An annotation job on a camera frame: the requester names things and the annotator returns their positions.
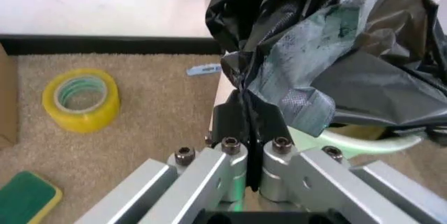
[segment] white wall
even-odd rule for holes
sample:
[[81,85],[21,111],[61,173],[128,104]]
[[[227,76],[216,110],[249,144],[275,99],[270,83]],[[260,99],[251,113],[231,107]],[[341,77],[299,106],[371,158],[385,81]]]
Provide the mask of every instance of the white wall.
[[0,34],[210,37],[207,0],[0,0]]

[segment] yellow sponge edge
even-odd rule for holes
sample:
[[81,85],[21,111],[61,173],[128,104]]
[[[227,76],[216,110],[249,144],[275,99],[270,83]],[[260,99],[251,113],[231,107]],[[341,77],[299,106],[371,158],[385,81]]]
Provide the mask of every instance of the yellow sponge edge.
[[62,199],[62,191],[53,185],[51,182],[45,180],[41,176],[32,173],[34,176],[38,177],[39,179],[45,181],[47,184],[49,184],[51,187],[54,188],[55,194],[54,197],[44,206],[42,209],[40,209],[39,212],[37,212],[36,215],[28,222],[28,224],[37,224],[40,223],[41,220],[61,201]]

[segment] roll of tape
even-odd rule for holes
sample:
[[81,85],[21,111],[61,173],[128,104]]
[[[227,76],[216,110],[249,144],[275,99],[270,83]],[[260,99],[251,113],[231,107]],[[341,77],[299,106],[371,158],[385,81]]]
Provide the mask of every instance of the roll of tape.
[[[100,92],[101,98],[86,109],[67,108],[68,99],[84,91]],[[107,126],[118,115],[120,103],[118,87],[109,74],[97,69],[77,69],[53,79],[43,91],[42,104],[65,130],[86,133]]]

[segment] black baseboard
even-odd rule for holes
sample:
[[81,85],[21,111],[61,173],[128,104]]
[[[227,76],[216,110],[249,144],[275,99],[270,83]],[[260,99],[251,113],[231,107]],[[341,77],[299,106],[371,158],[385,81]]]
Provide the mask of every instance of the black baseboard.
[[221,54],[213,38],[0,35],[8,55],[65,53]]

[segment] hex socket screw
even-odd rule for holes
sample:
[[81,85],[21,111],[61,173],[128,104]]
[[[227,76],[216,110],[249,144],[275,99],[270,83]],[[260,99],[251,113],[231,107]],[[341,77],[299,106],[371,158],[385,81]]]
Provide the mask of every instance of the hex socket screw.
[[187,166],[196,158],[196,151],[194,148],[181,147],[174,152],[175,163]]
[[222,139],[222,152],[228,155],[235,155],[241,151],[241,143],[234,137]]
[[292,149],[292,141],[289,138],[277,137],[272,141],[273,151],[279,154],[287,154]]
[[343,152],[333,146],[325,146],[323,148],[321,148],[321,150],[323,152],[325,152],[327,155],[329,155],[331,158],[333,158],[335,161],[337,161],[338,163],[341,163],[341,161],[343,160]]

